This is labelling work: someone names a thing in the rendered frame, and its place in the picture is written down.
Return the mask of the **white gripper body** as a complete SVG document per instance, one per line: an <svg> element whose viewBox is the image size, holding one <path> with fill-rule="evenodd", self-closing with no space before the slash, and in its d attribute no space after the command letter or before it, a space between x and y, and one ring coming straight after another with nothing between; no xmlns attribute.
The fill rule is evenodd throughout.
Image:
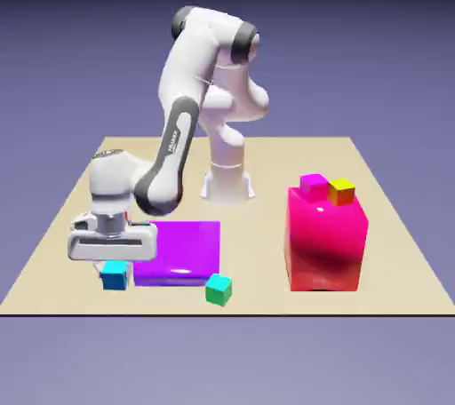
<svg viewBox="0 0 455 405"><path fill-rule="evenodd" d="M157 227L154 224L126 226L119 234L72 230L68 257L87 261L149 261L156 257Z"/></svg>

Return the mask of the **small cyan cube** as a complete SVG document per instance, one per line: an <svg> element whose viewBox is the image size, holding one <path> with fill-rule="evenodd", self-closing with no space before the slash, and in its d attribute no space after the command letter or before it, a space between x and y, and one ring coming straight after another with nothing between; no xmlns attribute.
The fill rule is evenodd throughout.
<svg viewBox="0 0 455 405"><path fill-rule="evenodd" d="M104 290L126 290L129 281L129 263L126 261L107 261L100 271Z"/></svg>

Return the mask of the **small green cube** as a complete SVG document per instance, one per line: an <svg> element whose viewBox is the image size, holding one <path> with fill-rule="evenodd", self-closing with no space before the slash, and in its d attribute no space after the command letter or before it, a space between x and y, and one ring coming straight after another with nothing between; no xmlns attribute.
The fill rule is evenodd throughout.
<svg viewBox="0 0 455 405"><path fill-rule="evenodd" d="M207 302L224 306L232 296L233 281L230 277L213 274L205 284Z"/></svg>

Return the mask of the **small magenta cube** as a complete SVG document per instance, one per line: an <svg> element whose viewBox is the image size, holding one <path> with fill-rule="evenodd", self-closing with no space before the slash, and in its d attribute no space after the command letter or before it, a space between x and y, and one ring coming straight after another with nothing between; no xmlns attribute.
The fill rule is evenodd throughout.
<svg viewBox="0 0 455 405"><path fill-rule="evenodd" d="M309 203L325 201L328 198L329 187L329 181L319 173L306 174L300 177L300 193Z"/></svg>

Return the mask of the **small yellow cube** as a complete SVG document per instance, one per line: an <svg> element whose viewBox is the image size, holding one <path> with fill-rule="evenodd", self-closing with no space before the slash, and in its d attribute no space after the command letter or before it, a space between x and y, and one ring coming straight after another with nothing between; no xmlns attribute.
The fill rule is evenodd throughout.
<svg viewBox="0 0 455 405"><path fill-rule="evenodd" d="M351 204L355 199L355 185L348 179L333 179L329 182L328 200L334 206Z"/></svg>

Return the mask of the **large purple box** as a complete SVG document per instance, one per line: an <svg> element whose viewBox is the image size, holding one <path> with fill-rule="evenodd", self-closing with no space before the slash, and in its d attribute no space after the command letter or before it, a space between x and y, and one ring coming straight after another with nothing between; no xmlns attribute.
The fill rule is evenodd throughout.
<svg viewBox="0 0 455 405"><path fill-rule="evenodd" d="M156 257L133 263L134 284L203 286L220 271L220 222L156 221Z"/></svg>

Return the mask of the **large pink box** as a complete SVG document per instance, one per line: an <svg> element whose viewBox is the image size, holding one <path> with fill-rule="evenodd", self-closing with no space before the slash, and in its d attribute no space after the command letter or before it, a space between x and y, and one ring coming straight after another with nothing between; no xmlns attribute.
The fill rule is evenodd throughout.
<svg viewBox="0 0 455 405"><path fill-rule="evenodd" d="M358 200L336 206L287 193L284 259L292 291L356 291L369 221Z"/></svg>

